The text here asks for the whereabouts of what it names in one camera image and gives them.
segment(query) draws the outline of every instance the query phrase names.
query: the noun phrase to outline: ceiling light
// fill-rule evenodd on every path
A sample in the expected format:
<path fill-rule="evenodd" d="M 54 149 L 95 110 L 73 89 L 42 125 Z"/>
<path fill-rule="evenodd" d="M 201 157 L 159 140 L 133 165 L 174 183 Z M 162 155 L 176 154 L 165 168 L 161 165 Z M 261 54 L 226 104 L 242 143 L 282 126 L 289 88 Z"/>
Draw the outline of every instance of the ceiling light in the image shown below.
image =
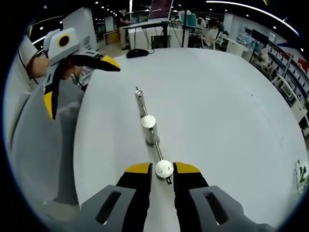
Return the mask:
<path fill-rule="evenodd" d="M 283 20 L 279 19 L 278 17 L 274 16 L 273 14 L 270 14 L 266 11 L 263 11 L 263 10 L 260 10 L 258 8 L 255 8 L 253 6 L 248 6 L 248 5 L 245 5 L 245 4 L 240 4 L 240 3 L 235 3 L 235 2 L 228 2 L 228 1 L 206 1 L 206 3 L 225 3 L 225 4 L 232 4 L 232 5 L 237 5 L 237 6 L 243 6 L 243 7 L 247 7 L 247 8 L 250 8 L 250 9 L 253 9 L 253 10 L 256 10 L 256 11 L 259 11 L 261 13 L 264 13 L 276 20 L 278 20 L 279 22 L 283 23 L 284 25 L 286 25 L 289 29 L 291 29 L 295 34 L 297 34 L 299 37 L 299 33 L 294 29 L 292 28 L 292 26 L 290 26 L 289 24 L 287 24 L 286 22 L 284 22 Z"/>
<path fill-rule="evenodd" d="M 38 40 L 34 41 L 32 44 L 36 44 L 36 43 L 38 43 L 39 41 L 41 41 L 41 40 L 43 40 L 45 38 L 46 38 L 46 36 L 43 36 L 43 37 L 39 38 Z"/>

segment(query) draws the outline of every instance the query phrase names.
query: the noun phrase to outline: ceiling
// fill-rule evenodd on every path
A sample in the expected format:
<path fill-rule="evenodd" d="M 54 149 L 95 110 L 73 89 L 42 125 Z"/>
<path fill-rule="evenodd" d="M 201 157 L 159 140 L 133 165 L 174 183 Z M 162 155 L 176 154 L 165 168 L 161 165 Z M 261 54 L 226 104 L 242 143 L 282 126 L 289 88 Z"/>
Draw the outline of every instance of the ceiling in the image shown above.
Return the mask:
<path fill-rule="evenodd" d="M 206 3 L 205 0 L 174 0 L 173 9 L 181 10 L 187 8 L 192 12 L 207 12 L 209 14 L 222 14 L 222 17 L 227 10 L 229 13 L 246 17 L 248 19 L 257 22 L 272 30 L 275 26 L 276 31 L 280 36 L 285 38 L 296 49 L 300 51 L 300 48 L 304 49 L 301 52 L 302 55 L 309 60 L 309 26 L 305 22 L 304 16 L 306 15 L 306 5 L 303 0 L 293 1 L 281 1 L 281 0 L 226 0 L 230 2 L 241 3 L 256 7 L 264 10 L 280 19 L 285 19 L 285 22 L 291 25 L 301 37 L 297 36 L 291 29 L 285 26 L 283 23 L 273 19 L 272 17 L 263 14 L 259 11 L 252 10 L 242 6 L 236 6 L 231 4 L 218 4 L 218 3 Z M 95 22 L 95 18 L 102 19 L 106 16 L 112 15 L 111 11 L 117 12 L 121 7 L 125 7 L 129 10 L 129 0 L 120 1 L 124 4 L 121 5 L 119 1 L 115 0 L 45 0 L 45 8 L 39 11 L 33 27 L 33 33 L 31 40 L 34 41 L 49 31 L 57 28 L 62 28 L 60 21 L 63 17 L 79 9 L 82 6 L 86 6 L 92 9 L 92 14 Z M 151 5 L 151 0 L 133 0 L 132 11 L 142 11 L 147 9 Z"/>

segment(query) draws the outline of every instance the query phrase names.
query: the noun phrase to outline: white wall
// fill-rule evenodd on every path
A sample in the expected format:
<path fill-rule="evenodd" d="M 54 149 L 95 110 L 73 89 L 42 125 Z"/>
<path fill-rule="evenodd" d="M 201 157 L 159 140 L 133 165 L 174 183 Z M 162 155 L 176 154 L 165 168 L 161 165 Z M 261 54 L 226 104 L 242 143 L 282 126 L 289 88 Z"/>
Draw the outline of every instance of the white wall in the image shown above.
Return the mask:
<path fill-rule="evenodd" d="M 114 21 L 113 21 L 112 16 L 108 16 L 105 18 L 105 28 L 106 28 L 106 32 L 114 30 Z"/>
<path fill-rule="evenodd" d="M 267 37 L 269 36 L 269 32 L 272 32 L 273 34 L 276 35 L 276 44 L 280 43 L 286 43 L 287 40 L 278 35 L 275 31 L 270 30 L 258 23 L 255 23 L 249 19 L 238 17 L 233 15 L 233 21 L 232 21 L 232 26 L 231 26 L 231 33 L 229 35 L 229 38 L 235 40 L 238 35 L 238 29 L 240 28 L 241 25 L 245 25 L 248 29 L 254 29 L 257 30 L 258 32 L 266 35 Z"/>
<path fill-rule="evenodd" d="M 224 14 L 223 26 L 224 30 L 226 30 L 229 34 L 231 34 L 232 31 L 233 16 L 234 15 L 229 13 Z"/>
<path fill-rule="evenodd" d="M 82 7 L 65 17 L 62 21 L 63 29 L 75 29 L 81 47 L 96 51 L 98 50 L 98 43 L 90 9 Z"/>
<path fill-rule="evenodd" d="M 307 61 L 307 60 L 300 54 L 300 52 L 299 52 L 298 50 L 296 50 L 296 49 L 294 49 L 294 48 L 290 48 L 290 47 L 281 47 L 281 48 L 282 48 L 283 51 L 288 52 L 288 53 L 294 55 L 294 57 Z"/>

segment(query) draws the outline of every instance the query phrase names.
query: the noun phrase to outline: white round table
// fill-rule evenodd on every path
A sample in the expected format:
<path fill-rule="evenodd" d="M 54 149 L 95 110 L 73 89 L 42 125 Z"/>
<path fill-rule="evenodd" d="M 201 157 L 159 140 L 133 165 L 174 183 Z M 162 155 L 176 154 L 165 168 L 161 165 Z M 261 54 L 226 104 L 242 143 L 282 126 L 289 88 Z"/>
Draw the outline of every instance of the white round table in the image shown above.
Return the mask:
<path fill-rule="evenodd" d="M 74 176 L 82 204 L 132 164 L 158 162 L 145 144 L 134 96 L 143 90 L 164 159 L 192 164 L 246 216 L 277 227 L 297 200 L 295 162 L 308 163 L 291 109 L 241 57 L 204 49 L 158 49 L 95 71 L 79 112 Z M 179 231 L 173 187 L 153 175 L 145 231 Z"/>

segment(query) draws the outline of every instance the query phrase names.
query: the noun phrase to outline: black mouse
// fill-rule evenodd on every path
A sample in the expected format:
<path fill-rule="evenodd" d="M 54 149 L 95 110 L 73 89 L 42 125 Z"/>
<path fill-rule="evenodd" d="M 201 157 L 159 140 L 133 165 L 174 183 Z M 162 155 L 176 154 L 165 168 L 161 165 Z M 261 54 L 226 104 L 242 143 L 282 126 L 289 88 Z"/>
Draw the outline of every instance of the black mouse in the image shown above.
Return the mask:
<path fill-rule="evenodd" d="M 135 57 L 145 57 L 149 54 L 147 50 L 135 48 L 130 50 L 127 54 L 127 58 L 135 58 Z"/>

